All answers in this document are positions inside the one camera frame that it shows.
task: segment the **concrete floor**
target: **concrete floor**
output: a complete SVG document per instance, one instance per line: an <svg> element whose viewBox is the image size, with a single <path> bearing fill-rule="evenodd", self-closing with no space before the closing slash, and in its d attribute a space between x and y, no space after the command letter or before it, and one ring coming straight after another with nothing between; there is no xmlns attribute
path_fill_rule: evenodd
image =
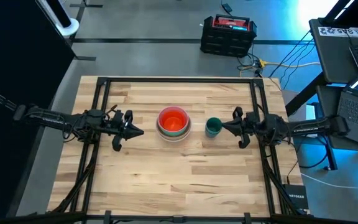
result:
<svg viewBox="0 0 358 224"><path fill-rule="evenodd" d="M78 8L68 7L80 0L62 1L71 17ZM233 8L234 16L250 17L258 25L259 40L298 40L309 30L308 21L323 17L332 1L306 0L225 0ZM215 14L224 14L220 0L94 0L103 8L87 8L81 20L77 38L175 38L199 39L200 23ZM60 85L53 110L71 113L82 75L171 75L238 77L235 58L204 54L199 44L73 44L77 55L95 56L97 61L74 60ZM255 45L254 54L269 62L280 62L292 45ZM313 50L301 63L318 62ZM269 75L275 66L267 66ZM319 65L299 68L291 77L287 90L300 91L321 71ZM280 77L284 69L276 71ZM244 72L243 76L252 76ZM304 119L305 114L298 113ZM52 191L57 165L62 151L60 131L46 129L18 215L45 212ZM322 170L320 166L302 172L336 185L358 186L358 152L334 150L339 170ZM302 145L300 164L319 161L323 146ZM358 189L339 189L303 178L310 210L316 217L358 221Z"/></svg>

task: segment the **butcher block tabletop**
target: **butcher block tabletop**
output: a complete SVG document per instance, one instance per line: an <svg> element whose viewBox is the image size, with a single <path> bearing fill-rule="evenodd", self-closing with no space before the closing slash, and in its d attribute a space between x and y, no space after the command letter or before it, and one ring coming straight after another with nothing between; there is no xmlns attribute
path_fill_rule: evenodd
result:
<svg viewBox="0 0 358 224"><path fill-rule="evenodd" d="M97 79L81 78L73 114L91 108ZM226 122L232 119L237 106L244 112L253 111L250 85L133 80L111 83L107 109L118 105L123 112L132 110L133 124L144 130L144 135L122 141L120 152L113 151L112 136L101 136L88 214L104 215L110 210L113 215L241 217L249 212L252 217L269 217L256 137L251 136L250 144L239 149L240 138L225 129L214 139L204 133L210 117ZM264 79L269 113L287 120L282 93L273 81L278 82ZM261 105L258 88L257 96ZM173 105L186 110L191 119L191 132L181 142L163 140L155 128L159 112ZM64 144L48 210L57 207L74 186L82 147L83 143L77 141ZM286 183L285 177L297 161L295 149L288 144L276 148L282 181ZM297 165L290 181L303 185ZM275 209L280 213L273 183L272 188ZM81 210L84 191L85 184L77 210Z"/></svg>

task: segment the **desk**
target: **desk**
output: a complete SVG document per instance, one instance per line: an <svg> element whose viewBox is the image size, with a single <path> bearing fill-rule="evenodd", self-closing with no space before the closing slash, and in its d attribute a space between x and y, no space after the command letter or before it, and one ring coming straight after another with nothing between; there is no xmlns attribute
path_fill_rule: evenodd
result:
<svg viewBox="0 0 358 224"><path fill-rule="evenodd" d="M215 139L204 134L205 122L212 116L225 122L232 119L236 106L244 112L253 111L249 84L121 78L132 81L111 82L107 108L118 104L117 109L133 110L133 123L145 134L122 142L121 152L113 151L112 136L102 135L88 214L104 215L111 210L113 215L243 217L249 212L251 217L270 216L256 137L250 137L246 149L239 149L239 137L225 129ZM73 113L91 108L96 81L97 77L81 78ZM280 90L271 80L263 81L269 112L286 119ZM182 142L166 142L155 130L159 112L170 105L181 106L191 118L191 133ZM49 210L73 187L81 149L82 143L76 141L64 145ZM297 160L295 150L288 144L279 145L277 157L286 182L285 176ZM303 185L298 166L290 181ZM280 213L277 191L272 188L275 210ZM77 210L81 210L83 195L82 189Z"/></svg>
<svg viewBox="0 0 358 224"><path fill-rule="evenodd" d="M358 75L357 65L349 50L349 38L320 36L318 27L322 25L317 19L310 20L309 25L323 71L285 106L287 115L293 114L316 94L317 86L331 83L347 84ZM358 38L352 38L352 43L358 45Z"/></svg>
<svg viewBox="0 0 358 224"><path fill-rule="evenodd" d="M318 100L324 116L335 115L338 109L342 88L335 86L317 86ZM328 136L331 146L335 149L350 149L358 151L358 142L347 138Z"/></svg>

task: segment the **green cup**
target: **green cup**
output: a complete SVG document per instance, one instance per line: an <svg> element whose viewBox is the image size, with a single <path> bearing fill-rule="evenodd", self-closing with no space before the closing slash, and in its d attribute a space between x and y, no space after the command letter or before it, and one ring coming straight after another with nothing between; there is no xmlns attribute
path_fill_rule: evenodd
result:
<svg viewBox="0 0 358 224"><path fill-rule="evenodd" d="M210 118L205 125L205 135L215 138L222 130L222 121L219 118Z"/></svg>

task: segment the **white cable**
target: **white cable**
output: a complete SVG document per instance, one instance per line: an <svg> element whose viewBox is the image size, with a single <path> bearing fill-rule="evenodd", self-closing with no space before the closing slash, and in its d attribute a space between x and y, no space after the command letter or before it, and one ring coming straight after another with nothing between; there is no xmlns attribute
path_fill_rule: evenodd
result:
<svg viewBox="0 0 358 224"><path fill-rule="evenodd" d="M275 63L275 62L266 62L266 65L280 65L279 63ZM320 65L320 62L311 62L311 63L306 63L306 64L303 64L303 65L299 65L299 66L296 66L296 65L280 65L280 66L283 66L283 67L290 67L290 68L301 68L301 67L305 67L305 66L309 66L309 65Z"/></svg>
<svg viewBox="0 0 358 224"><path fill-rule="evenodd" d="M326 184L326 185L328 185L328 186L332 186L332 187L339 187L339 188L345 188L345 189L358 189L358 187L339 186L339 185L334 185L334 184L325 183L324 181L315 179L315 178L310 177L310 176L308 176L308 175L306 175L306 174L301 174L301 175L304 176L304 177L310 178L310 179L312 179L312 180L315 180L315 181L317 181L317 182L320 182L320 183L322 183L322 184Z"/></svg>

